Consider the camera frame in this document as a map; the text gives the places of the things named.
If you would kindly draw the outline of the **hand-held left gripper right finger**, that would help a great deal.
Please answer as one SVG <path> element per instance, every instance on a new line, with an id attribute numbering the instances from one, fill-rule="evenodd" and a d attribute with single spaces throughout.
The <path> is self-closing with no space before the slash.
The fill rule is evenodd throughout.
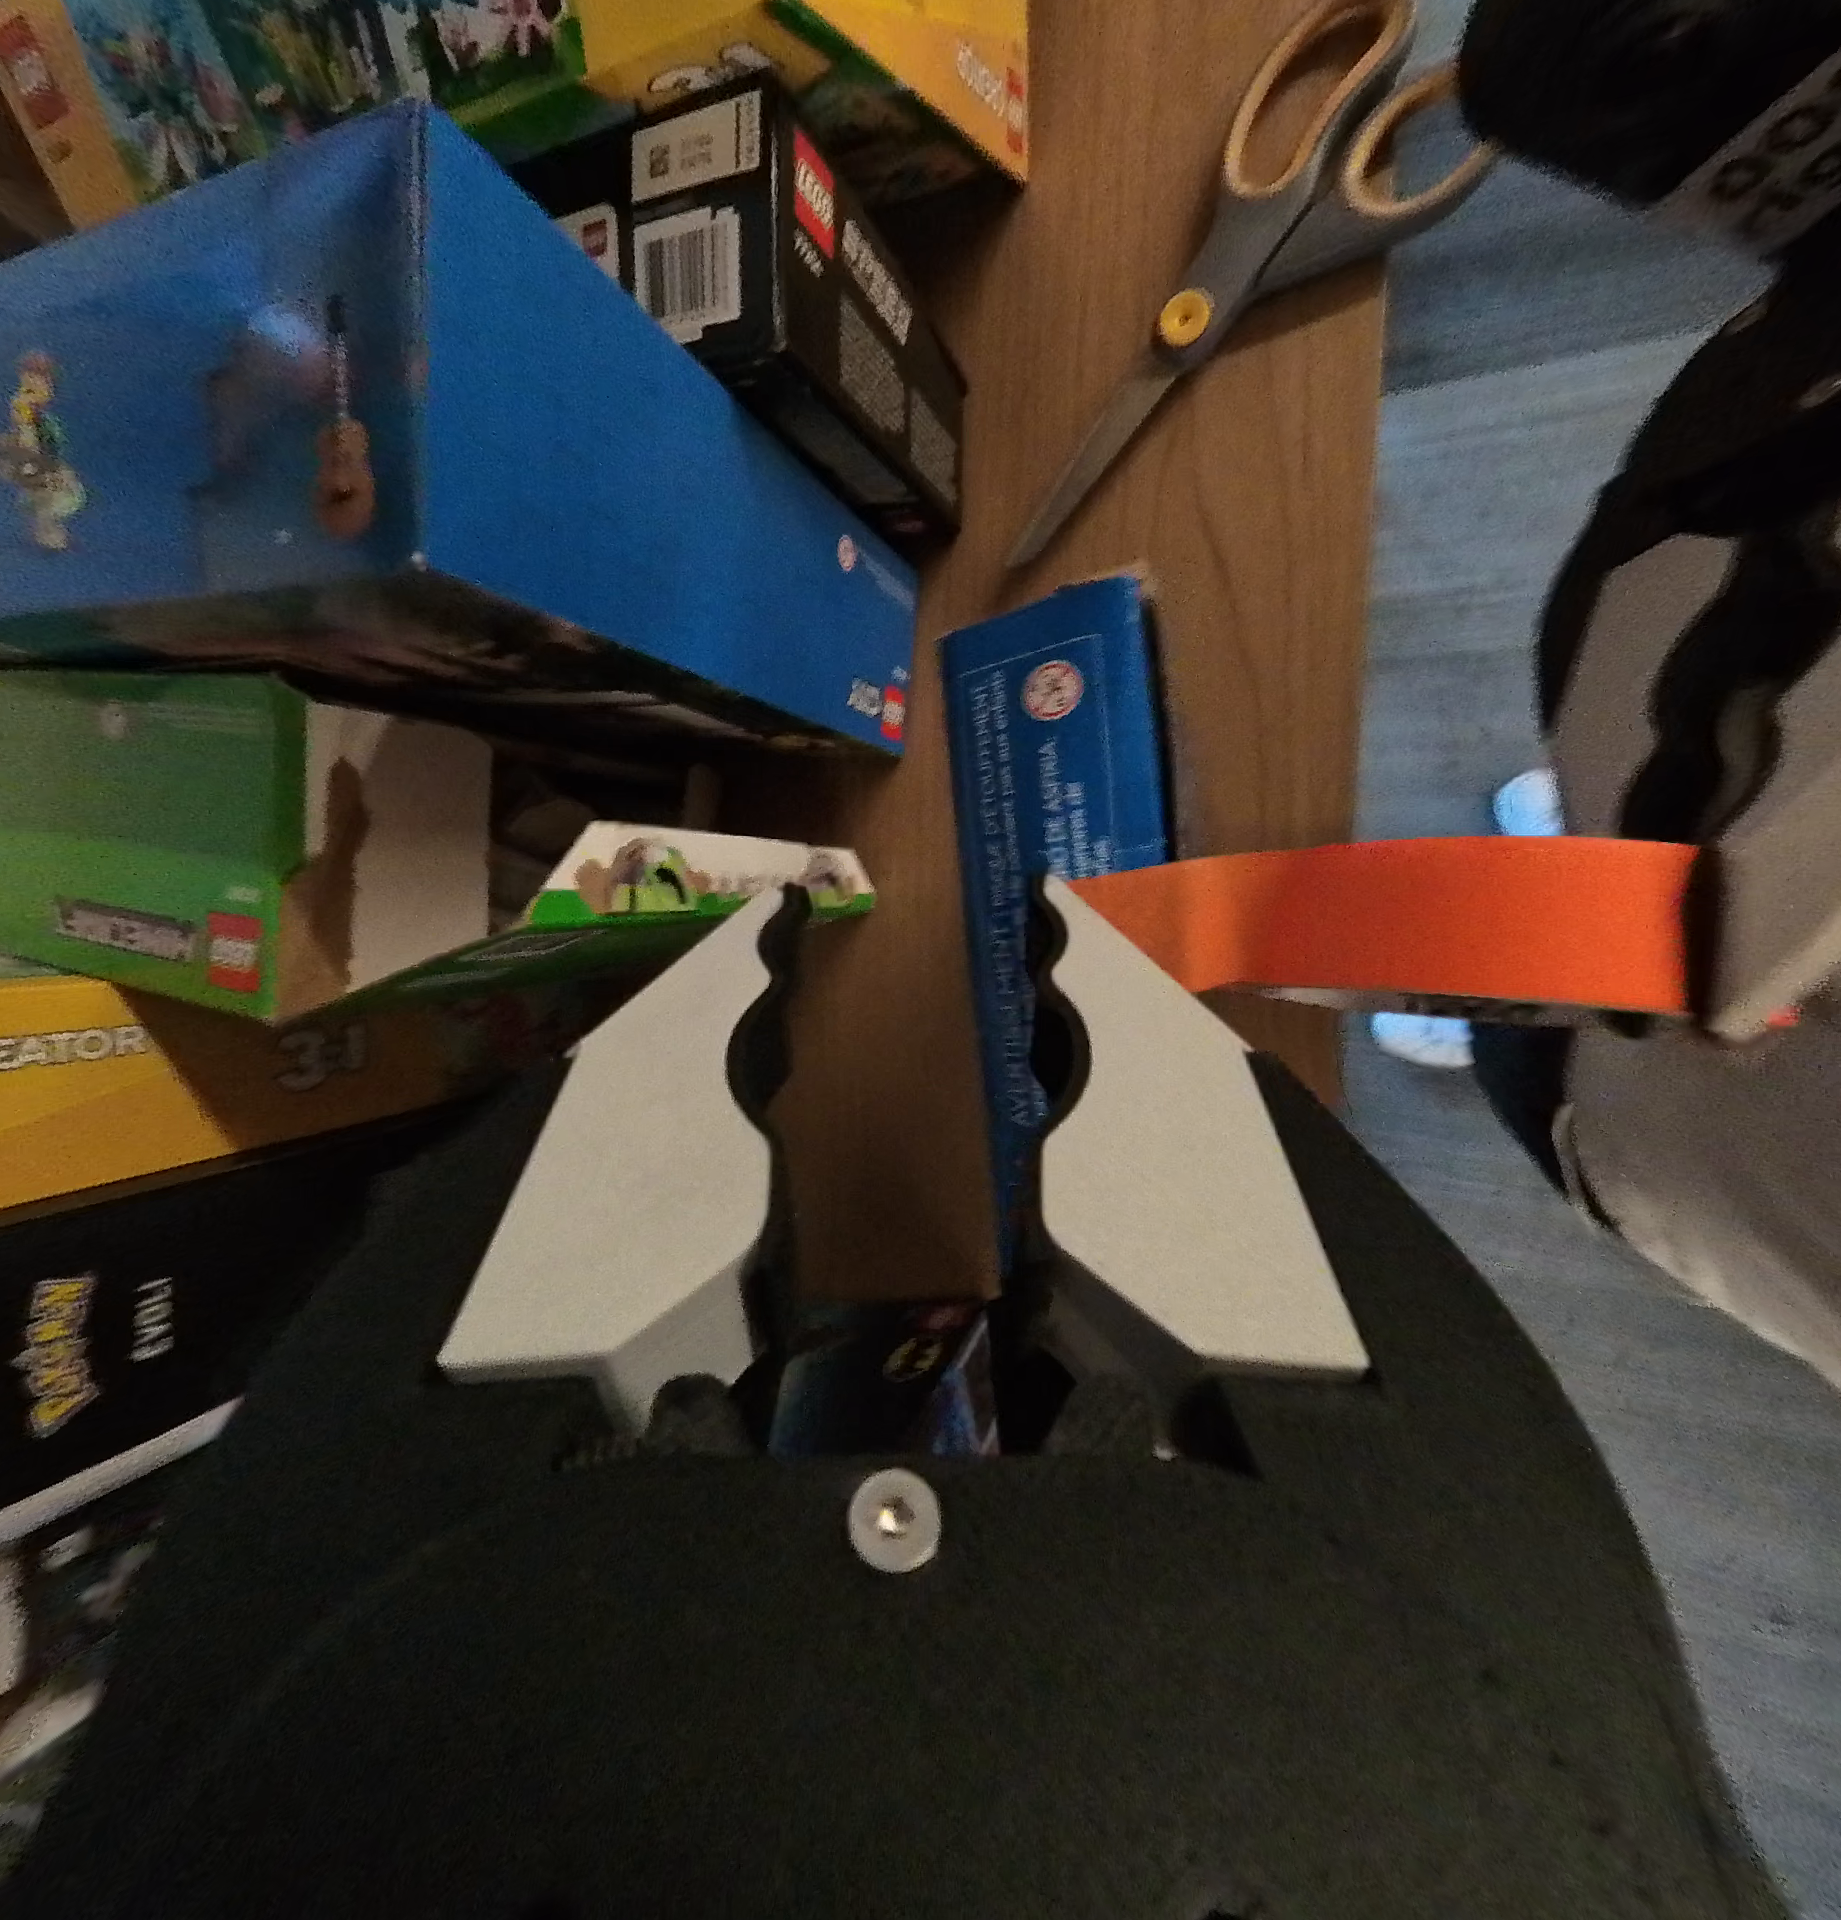
<path id="1" fill-rule="evenodd" d="M 1071 884 L 1038 885 L 1036 962 L 1036 1348 L 1154 1419 L 1227 1383 L 1367 1387 L 1248 1041 Z"/>

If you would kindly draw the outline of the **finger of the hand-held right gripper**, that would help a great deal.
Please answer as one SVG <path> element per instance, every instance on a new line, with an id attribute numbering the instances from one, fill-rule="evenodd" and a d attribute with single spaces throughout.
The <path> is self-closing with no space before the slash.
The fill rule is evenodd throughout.
<path id="1" fill-rule="evenodd" d="M 1841 634 L 1775 708 L 1767 784 L 1723 832 L 1701 1025 L 1744 1044 L 1841 1002 Z"/>
<path id="2" fill-rule="evenodd" d="M 1551 708 L 1565 830 L 1721 843 L 1764 781 L 1746 551 L 1651 549 L 1551 614 L 1569 646 Z"/>

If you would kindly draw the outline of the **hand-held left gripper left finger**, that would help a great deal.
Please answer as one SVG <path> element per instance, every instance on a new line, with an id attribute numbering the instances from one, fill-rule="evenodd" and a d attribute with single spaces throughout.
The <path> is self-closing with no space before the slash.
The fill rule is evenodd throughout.
<path id="1" fill-rule="evenodd" d="M 769 1023 L 809 911 L 765 889 L 579 1041 L 441 1340 L 447 1383 L 579 1380 L 648 1427 L 670 1383 L 732 1389 L 763 1357 Z"/>

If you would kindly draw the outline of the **orange tape roll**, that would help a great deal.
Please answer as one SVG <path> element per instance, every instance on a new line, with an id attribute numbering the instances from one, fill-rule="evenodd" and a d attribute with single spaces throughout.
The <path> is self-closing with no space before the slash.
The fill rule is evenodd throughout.
<path id="1" fill-rule="evenodd" d="M 1464 837 L 1209 856 L 1076 885 L 1189 993 L 1685 1018 L 1699 852 Z"/>

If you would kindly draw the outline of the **small blue toy box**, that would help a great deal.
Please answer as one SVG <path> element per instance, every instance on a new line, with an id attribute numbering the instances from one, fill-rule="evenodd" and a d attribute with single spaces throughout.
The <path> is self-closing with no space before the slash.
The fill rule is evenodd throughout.
<path id="1" fill-rule="evenodd" d="M 1069 1044 L 1036 1039 L 1043 876 L 1173 858 L 1173 768 L 1154 609 L 1132 574 L 1067 586 L 941 643 L 973 1031 L 997 1200 L 1000 1279 L 1028 1260 L 1028 1200 L 1048 1130 L 1045 1071 Z M 774 1405 L 774 1458 L 1024 1453 L 1071 1393 L 1028 1357 L 1008 1305 L 812 1305 Z"/>

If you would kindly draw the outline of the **dark wooden shelf board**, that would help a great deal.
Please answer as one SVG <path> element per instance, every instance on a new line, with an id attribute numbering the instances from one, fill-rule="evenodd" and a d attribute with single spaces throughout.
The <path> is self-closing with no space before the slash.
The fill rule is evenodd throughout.
<path id="1" fill-rule="evenodd" d="M 1100 572 L 1154 591 L 1185 856 L 1351 840 L 1384 285 L 1270 300 L 1163 399 L 1038 564 L 1005 557 L 1154 330 L 1214 207 L 1244 88 L 1307 5 L 1030 5 L 1028 186 L 887 224 L 970 381 L 964 522 L 921 577 L 906 753 L 763 754 L 731 825 L 849 845 L 879 888 L 815 931 L 769 1108 L 790 1285 L 849 1303 L 997 1285 L 941 634 Z"/>

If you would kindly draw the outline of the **grey yellow scissors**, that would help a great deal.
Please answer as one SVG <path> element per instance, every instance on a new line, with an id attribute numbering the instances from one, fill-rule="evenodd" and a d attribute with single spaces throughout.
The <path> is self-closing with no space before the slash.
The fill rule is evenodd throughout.
<path id="1" fill-rule="evenodd" d="M 1415 35 L 1416 5 L 1328 2 L 1269 47 L 1228 122 L 1195 258 L 1021 529 L 1008 570 L 1048 551 L 1161 402 L 1199 375 L 1255 307 L 1382 260 L 1474 198 L 1498 159 L 1488 141 L 1422 192 L 1405 195 L 1390 182 L 1401 129 L 1458 96 L 1450 61 L 1409 69 Z"/>

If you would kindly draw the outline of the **white shoe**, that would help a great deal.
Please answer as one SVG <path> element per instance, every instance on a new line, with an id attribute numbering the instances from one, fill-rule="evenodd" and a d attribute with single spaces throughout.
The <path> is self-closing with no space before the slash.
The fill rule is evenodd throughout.
<path id="1" fill-rule="evenodd" d="M 1536 765 L 1498 786 L 1489 799 L 1492 824 L 1508 839 L 1550 839 L 1563 832 L 1555 781 Z M 1374 1049 L 1426 1071 L 1468 1071 L 1474 1063 L 1474 1029 L 1468 1021 L 1381 1012 L 1369 1016 Z"/>

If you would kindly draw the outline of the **white shirt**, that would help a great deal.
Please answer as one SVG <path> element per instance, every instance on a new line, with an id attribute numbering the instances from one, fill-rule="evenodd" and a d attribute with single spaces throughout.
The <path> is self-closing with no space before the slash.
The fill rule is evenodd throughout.
<path id="1" fill-rule="evenodd" d="M 1741 1047 L 1589 1026 L 1563 1084 L 1575 1196 L 1841 1393 L 1841 1006 Z"/>

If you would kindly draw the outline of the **dark blue toy box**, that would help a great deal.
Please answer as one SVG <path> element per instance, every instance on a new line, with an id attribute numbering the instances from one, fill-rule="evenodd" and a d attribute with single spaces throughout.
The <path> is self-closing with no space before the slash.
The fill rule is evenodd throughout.
<path id="1" fill-rule="evenodd" d="M 203 1446 L 426 1142 L 341 1139 L 0 1222 L 0 1551 Z"/>

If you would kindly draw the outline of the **green white toy box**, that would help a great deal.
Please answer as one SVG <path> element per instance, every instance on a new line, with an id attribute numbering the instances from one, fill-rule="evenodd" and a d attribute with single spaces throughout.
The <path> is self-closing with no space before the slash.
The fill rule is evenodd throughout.
<path id="1" fill-rule="evenodd" d="M 858 853 L 607 822 L 475 734 L 270 675 L 0 675 L 0 954 L 280 1025 L 640 980 Z"/>

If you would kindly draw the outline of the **large blue toy box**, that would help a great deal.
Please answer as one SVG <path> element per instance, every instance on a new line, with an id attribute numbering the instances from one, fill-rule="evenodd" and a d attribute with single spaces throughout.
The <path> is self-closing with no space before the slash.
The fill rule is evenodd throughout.
<path id="1" fill-rule="evenodd" d="M 903 754 L 915 580 L 392 105 L 0 265 L 0 669 Z"/>

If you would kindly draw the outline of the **small black toy box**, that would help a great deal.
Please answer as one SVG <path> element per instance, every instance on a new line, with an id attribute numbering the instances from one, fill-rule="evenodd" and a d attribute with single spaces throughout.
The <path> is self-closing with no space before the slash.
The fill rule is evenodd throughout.
<path id="1" fill-rule="evenodd" d="M 967 381 L 775 78 L 507 175 L 887 542 L 921 555 L 955 538 Z"/>

